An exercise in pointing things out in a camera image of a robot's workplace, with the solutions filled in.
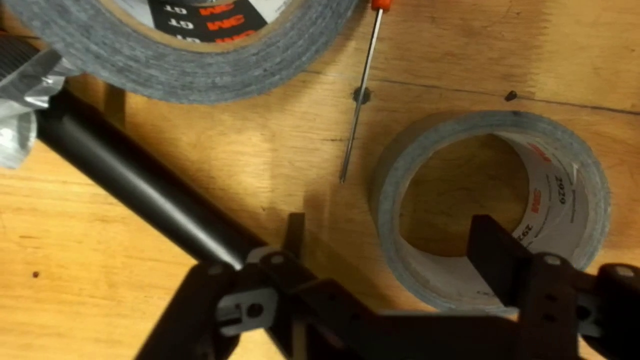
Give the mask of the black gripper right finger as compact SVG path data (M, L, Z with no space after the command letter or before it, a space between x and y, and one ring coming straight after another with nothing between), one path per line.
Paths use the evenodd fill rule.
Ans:
M504 305L518 309L518 360L582 360L584 339L606 360L640 360L640 267L597 274L522 246L492 215L475 215L467 256Z

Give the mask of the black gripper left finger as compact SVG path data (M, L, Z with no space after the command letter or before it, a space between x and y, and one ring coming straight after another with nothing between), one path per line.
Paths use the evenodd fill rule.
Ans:
M196 263L140 346L136 360L230 360L265 329L285 360L373 360L360 328L371 312L289 250L256 247L240 269Z

